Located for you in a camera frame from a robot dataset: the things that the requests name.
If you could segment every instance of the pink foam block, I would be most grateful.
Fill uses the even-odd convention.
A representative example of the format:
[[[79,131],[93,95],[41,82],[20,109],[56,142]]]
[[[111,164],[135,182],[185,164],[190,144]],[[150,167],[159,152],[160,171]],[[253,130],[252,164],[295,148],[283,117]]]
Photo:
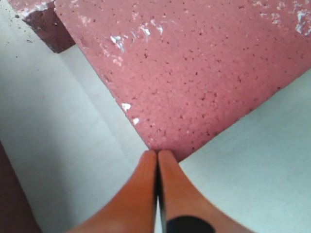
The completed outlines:
[[[75,44],[55,14],[53,0],[8,0],[8,2],[16,11],[17,17],[31,26],[53,52],[60,53]]]
[[[311,67],[305,0],[57,0],[153,149],[184,159]]]

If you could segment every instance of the pink foam piece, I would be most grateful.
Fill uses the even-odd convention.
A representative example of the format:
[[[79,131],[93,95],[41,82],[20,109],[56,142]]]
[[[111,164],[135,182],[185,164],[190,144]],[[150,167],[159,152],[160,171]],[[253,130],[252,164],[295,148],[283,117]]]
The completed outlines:
[[[182,160],[311,67],[310,4],[285,2],[58,0],[56,13],[144,142]]]
[[[63,52],[75,44],[55,14],[53,0],[8,0],[8,2],[16,11],[16,17],[26,22],[53,52]]]

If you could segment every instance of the white surface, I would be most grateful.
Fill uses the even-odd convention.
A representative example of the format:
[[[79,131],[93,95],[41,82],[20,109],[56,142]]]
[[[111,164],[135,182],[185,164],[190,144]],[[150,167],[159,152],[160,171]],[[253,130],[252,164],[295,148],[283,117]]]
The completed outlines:
[[[63,232],[109,201],[146,147],[77,47],[53,54],[14,15],[0,1],[0,139],[43,232]],[[308,74],[181,166],[259,233],[311,233],[310,139]]]
[[[195,186],[259,233],[311,233],[311,72],[181,162]]]

